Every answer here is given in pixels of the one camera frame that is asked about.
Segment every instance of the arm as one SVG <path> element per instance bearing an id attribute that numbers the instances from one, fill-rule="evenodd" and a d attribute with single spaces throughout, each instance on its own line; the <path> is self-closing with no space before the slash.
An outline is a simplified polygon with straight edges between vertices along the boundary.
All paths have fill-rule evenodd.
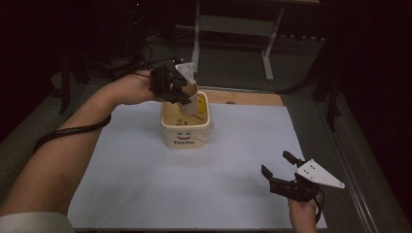
<path id="1" fill-rule="evenodd" d="M 149 76 L 150 71 L 141 71 Z M 126 76 L 94 93 L 60 127 L 92 125 L 105 119 L 117 105 L 154 100 L 150 79 Z M 101 129 L 58 138 L 42 145 L 28 161 L 0 209 L 0 216 L 24 212 L 67 215 L 70 202 L 86 171 Z"/>
<path id="2" fill-rule="evenodd" d="M 296 233 L 316 233 L 316 203 L 296 202 L 288 198 L 291 224 Z"/>

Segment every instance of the hand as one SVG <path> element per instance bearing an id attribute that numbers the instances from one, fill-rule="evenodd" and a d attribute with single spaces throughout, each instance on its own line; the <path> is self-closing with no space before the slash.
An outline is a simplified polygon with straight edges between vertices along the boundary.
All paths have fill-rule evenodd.
<path id="1" fill-rule="evenodd" d="M 296 202 L 288 198 L 289 216 L 296 233 L 317 232 L 316 230 L 316 202 Z"/>
<path id="2" fill-rule="evenodd" d="M 107 91 L 114 94 L 116 104 L 133 105 L 149 100 L 160 101 L 160 99 L 156 98 L 155 94 L 149 90 L 151 84 L 149 76 L 151 75 L 151 71 L 141 70 L 135 73 L 136 75 L 127 75 L 107 85 Z"/>

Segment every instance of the floor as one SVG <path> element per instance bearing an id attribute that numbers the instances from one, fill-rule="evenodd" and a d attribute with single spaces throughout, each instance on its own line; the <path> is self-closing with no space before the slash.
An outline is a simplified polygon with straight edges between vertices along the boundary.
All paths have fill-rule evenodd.
<path id="1" fill-rule="evenodd" d="M 170 43 L 153 35 L 148 46 L 152 60 L 177 56 L 191 60 L 190 32 Z M 260 51 L 243 41 L 223 40 L 219 35 L 202 35 L 199 69 L 195 76 L 200 86 L 252 90 L 275 93 L 302 81 L 310 69 L 322 41 L 279 38 L 270 54 L 275 81 L 264 78 Z M 150 50 L 145 50 L 148 57 Z M 107 80 L 93 76 L 89 84 L 72 81 L 72 99 L 66 114 L 59 115 L 59 99 L 46 99 L 0 146 L 0 200 L 7 194 L 14 179 L 38 137 L 55 129 L 96 89 Z M 328 229 L 320 232 L 412 232 L 400 210 L 373 153 L 358 127 L 345 95 L 338 96 L 341 116 L 335 118 L 336 132 L 326 124 L 326 100 L 315 102 L 310 94 L 314 86 L 296 93 L 281 95 L 291 114 L 301 149 L 306 159 L 314 158 L 337 178 L 345 182 L 345 189 L 324 187 L 324 214 Z M 291 232 L 290 230 L 273 232 Z"/>

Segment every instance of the metal leg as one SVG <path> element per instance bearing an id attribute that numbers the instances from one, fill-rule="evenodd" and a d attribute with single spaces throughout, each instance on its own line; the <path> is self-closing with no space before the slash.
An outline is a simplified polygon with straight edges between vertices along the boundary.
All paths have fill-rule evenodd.
<path id="1" fill-rule="evenodd" d="M 200 21 L 200 0 L 196 1 L 196 19 L 194 23 L 194 47 L 193 47 L 193 54 L 191 55 L 191 62 L 194 63 L 193 65 L 193 73 L 197 73 L 197 65 L 199 63 L 199 21 Z"/>
<path id="2" fill-rule="evenodd" d="M 273 73 L 272 73 L 272 66 L 270 65 L 269 54 L 270 54 L 270 51 L 272 50 L 273 43 L 275 42 L 276 34 L 278 33 L 279 24 L 281 23 L 284 11 L 285 11 L 285 8 L 280 9 L 278 17 L 276 18 L 276 21 L 273 23 L 273 29 L 272 29 L 272 33 L 270 34 L 269 44 L 267 45 L 266 50 L 263 50 L 261 52 L 264 73 L 266 75 L 266 79 L 270 82 L 272 82 L 274 78 L 273 78 Z"/>

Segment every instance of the white sheet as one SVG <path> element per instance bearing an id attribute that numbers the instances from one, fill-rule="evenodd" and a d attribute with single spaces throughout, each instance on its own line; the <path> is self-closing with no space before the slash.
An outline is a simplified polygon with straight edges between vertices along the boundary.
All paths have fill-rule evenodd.
<path id="1" fill-rule="evenodd" d="M 286 107 L 211 104 L 211 138 L 199 150 L 163 142 L 160 104 L 119 106 L 75 194 L 75 228 L 291 228 L 285 197 L 270 193 L 264 164 L 283 180 L 303 158 Z M 322 217 L 319 228 L 326 228 Z"/>

